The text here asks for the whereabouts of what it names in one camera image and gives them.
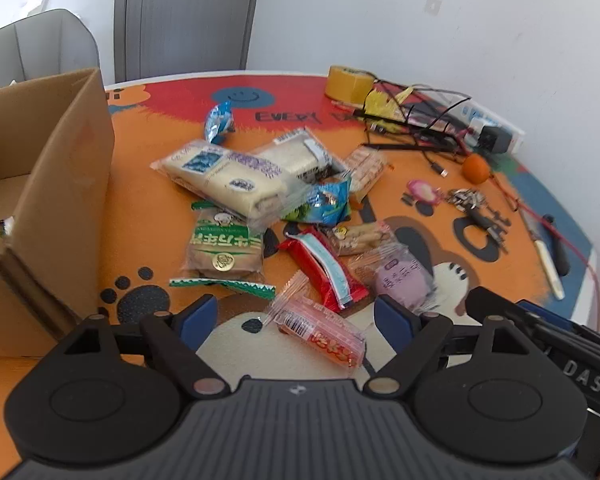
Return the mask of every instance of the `knife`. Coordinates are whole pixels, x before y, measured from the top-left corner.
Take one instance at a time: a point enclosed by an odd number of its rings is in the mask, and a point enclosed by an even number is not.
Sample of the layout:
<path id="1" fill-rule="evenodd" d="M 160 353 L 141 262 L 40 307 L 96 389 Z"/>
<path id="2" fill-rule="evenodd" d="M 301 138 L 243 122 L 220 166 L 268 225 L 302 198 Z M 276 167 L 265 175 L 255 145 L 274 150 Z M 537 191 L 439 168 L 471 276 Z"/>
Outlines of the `knife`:
<path id="1" fill-rule="evenodd" d="M 526 230 L 529 232 L 529 236 L 531 237 L 531 241 L 534 243 L 534 247 L 536 248 L 536 252 L 538 253 L 538 257 L 540 258 L 540 263 L 542 264 L 542 268 L 544 269 L 544 273 L 546 275 L 547 281 L 551 286 L 551 290 L 554 293 L 554 296 L 558 300 L 564 299 L 564 288 L 562 287 L 562 282 L 560 281 L 560 276 L 558 276 L 558 271 L 555 269 L 554 261 L 551 258 L 551 254 L 549 253 L 549 249 L 547 249 L 544 240 L 542 240 L 539 234 L 539 225 L 535 218 L 533 218 L 527 211 L 520 208 L 520 215 L 522 216 L 522 221 L 525 223 Z"/>

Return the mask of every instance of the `plastic wrapper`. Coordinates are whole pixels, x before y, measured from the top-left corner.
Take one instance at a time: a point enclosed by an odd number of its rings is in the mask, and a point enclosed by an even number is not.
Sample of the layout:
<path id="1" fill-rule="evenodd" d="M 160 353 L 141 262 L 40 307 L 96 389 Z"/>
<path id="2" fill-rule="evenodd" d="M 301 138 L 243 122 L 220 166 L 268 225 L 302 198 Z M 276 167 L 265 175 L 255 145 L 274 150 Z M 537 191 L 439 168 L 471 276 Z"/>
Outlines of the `plastic wrapper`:
<path id="1" fill-rule="evenodd" d="M 222 285 L 234 292 L 251 294 L 263 300 L 276 297 L 276 287 L 267 283 L 244 282 L 243 280 L 220 280 L 218 278 L 171 278 L 169 286 Z"/>
<path id="2" fill-rule="evenodd" d="M 285 220 L 335 226 L 349 215 L 349 186 L 351 179 L 347 173 L 343 180 L 326 184 L 315 184 L 307 201 L 293 210 Z"/>
<path id="3" fill-rule="evenodd" d="M 205 121 L 205 140 L 213 144 L 224 141 L 224 133 L 234 130 L 234 115 L 231 112 L 231 103 L 225 101 L 211 108 Z"/>
<path id="4" fill-rule="evenodd" d="M 151 165 L 191 192 L 264 232 L 306 200 L 309 186 L 259 156 L 194 140 Z"/>
<path id="5" fill-rule="evenodd" d="M 199 210 L 182 270 L 195 278 L 261 281 L 263 260 L 261 235 L 250 235 L 243 221 L 209 207 Z"/>
<path id="6" fill-rule="evenodd" d="M 254 153 L 275 162 L 308 184 L 315 184 L 346 169 L 342 163 L 334 168 L 333 155 L 305 128 L 276 137 L 272 143 L 261 146 Z"/>
<path id="7" fill-rule="evenodd" d="M 432 275 L 400 242 L 360 254 L 349 262 L 349 270 L 376 296 L 388 294 L 416 314 L 435 291 Z"/>
<path id="8" fill-rule="evenodd" d="M 307 295 L 310 286 L 309 278 L 306 274 L 302 272 L 302 270 L 296 270 L 296 273 L 288 282 L 286 282 L 282 292 L 269 303 L 267 316 L 262 323 L 263 326 L 267 326 L 277 316 L 278 312 L 286 305 L 287 301 L 296 297 L 304 298 Z"/>
<path id="9" fill-rule="evenodd" d="M 333 252 L 320 231 L 309 227 L 297 235 L 288 235 L 278 248 L 288 251 L 322 298 L 329 310 L 339 312 L 366 298 L 368 290 L 355 279 Z"/>
<path id="10" fill-rule="evenodd" d="M 381 245 L 397 242 L 394 232 L 384 222 L 339 225 L 324 232 L 338 256 L 365 253 Z"/>
<path id="11" fill-rule="evenodd" d="M 351 168 L 351 203 L 354 207 L 362 207 L 362 199 L 378 181 L 386 159 L 378 150 L 359 146 L 344 160 L 344 164 Z"/>
<path id="12" fill-rule="evenodd" d="M 365 336 L 338 314 L 304 297 L 287 301 L 274 318 L 280 330 L 300 338 L 334 363 L 357 368 L 365 355 Z"/>

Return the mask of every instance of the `cardboard box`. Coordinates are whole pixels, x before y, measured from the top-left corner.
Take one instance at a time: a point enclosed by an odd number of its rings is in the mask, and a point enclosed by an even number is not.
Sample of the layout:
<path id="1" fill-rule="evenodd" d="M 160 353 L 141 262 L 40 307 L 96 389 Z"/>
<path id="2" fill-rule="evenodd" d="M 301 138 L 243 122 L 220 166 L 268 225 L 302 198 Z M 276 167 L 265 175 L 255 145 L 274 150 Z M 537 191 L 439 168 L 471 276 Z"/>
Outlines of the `cardboard box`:
<path id="1" fill-rule="evenodd" d="M 96 312 L 113 142 L 98 69 L 0 89 L 0 356 L 42 356 Z"/>

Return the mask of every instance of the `table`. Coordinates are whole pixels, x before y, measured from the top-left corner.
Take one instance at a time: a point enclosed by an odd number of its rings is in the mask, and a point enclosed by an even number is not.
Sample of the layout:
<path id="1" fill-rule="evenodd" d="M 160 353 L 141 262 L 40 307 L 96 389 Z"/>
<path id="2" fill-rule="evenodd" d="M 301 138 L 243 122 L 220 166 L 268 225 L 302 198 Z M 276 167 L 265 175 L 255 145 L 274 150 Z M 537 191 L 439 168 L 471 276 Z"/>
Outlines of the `table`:
<path id="1" fill-rule="evenodd" d="M 194 222 L 190 209 L 196 197 L 149 168 L 191 139 L 202 138 L 203 121 L 217 102 L 231 100 L 237 131 L 225 146 L 249 151 L 279 134 L 306 126 L 335 155 L 347 156 L 365 140 L 363 128 L 323 95 L 325 78 L 281 73 L 224 72 L 167 76 L 107 88 L 116 133 L 100 259 L 100 297 L 112 320 L 135 320 L 154 310 L 179 312 L 200 295 L 213 293 L 219 302 L 219 323 L 198 354 L 232 386 L 243 374 L 266 378 L 332 378 L 343 371 L 273 326 L 253 333 L 243 325 L 262 318 L 266 302 L 236 295 L 219 286 L 169 288 L 180 275 L 184 247 Z M 563 279 L 566 298 L 551 295 L 532 242 L 518 213 L 497 188 L 486 182 L 480 190 L 490 216 L 504 230 L 509 254 L 501 253 L 484 233 L 462 220 L 462 214 L 442 203 L 435 208 L 401 200 L 409 180 L 419 178 L 443 190 L 469 187 L 459 166 L 440 160 L 448 170 L 442 178 L 418 153 L 385 152 L 388 170 L 371 190 L 368 202 L 350 222 L 385 220 L 403 243 L 433 273 L 439 311 L 454 322 L 472 322 L 464 314 L 464 298 L 477 285 L 517 301 L 528 299 L 561 316 L 587 323 L 592 282 L 573 255 L 571 272 Z M 532 208 L 552 214 L 567 238 L 594 263 L 587 237 L 533 175 L 513 158 L 499 168 L 500 180 Z M 284 223 L 272 228 L 283 239 Z M 297 269 L 286 253 L 265 260 L 267 282 L 280 288 Z M 347 312 L 365 330 L 365 366 L 355 375 L 362 383 L 392 356 L 393 351 L 373 325 L 372 308 Z M 35 364 L 33 360 L 0 360 L 0 475 L 17 462 L 17 454 L 2 423 L 2 405 L 13 385 Z"/>

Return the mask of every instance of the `red cable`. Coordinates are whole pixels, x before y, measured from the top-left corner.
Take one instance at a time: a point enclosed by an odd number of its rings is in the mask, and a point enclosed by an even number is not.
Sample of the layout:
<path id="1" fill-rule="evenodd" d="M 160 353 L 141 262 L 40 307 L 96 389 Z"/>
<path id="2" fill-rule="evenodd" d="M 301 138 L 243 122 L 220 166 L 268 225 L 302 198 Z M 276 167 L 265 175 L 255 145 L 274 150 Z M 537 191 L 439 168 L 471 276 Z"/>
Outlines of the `red cable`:
<path id="1" fill-rule="evenodd" d="M 545 228 L 547 228 L 547 230 L 549 230 L 552 234 L 554 234 L 561 241 L 563 241 L 565 243 L 565 245 L 567 245 L 567 247 L 570 248 L 571 251 L 573 251 L 576 254 L 576 256 L 582 261 L 582 263 L 587 267 L 587 269 L 589 269 L 589 272 L 591 273 L 591 277 L 593 278 L 594 288 L 596 291 L 596 331 L 600 332 L 600 283 L 598 282 L 598 275 L 596 274 L 596 271 L 593 269 L 593 267 L 591 267 L 591 265 L 589 265 L 589 261 L 578 250 L 577 247 L 575 247 L 570 241 L 567 240 L 567 238 L 565 238 L 558 231 L 558 229 L 556 229 L 554 226 L 549 224 L 549 222 L 547 222 L 539 214 L 537 214 L 535 211 L 533 211 L 529 206 L 520 202 L 519 198 L 515 197 L 513 194 L 511 194 L 506 189 L 504 189 L 502 187 L 502 184 L 500 183 L 500 181 L 496 178 L 496 176 L 493 173 L 491 174 L 491 179 L 493 180 L 494 184 L 498 187 L 498 189 L 503 193 L 503 195 L 506 198 L 513 200 L 513 202 L 516 203 L 517 207 L 521 207 L 522 209 L 524 209 L 533 218 L 535 218 L 537 221 L 539 221 Z"/>

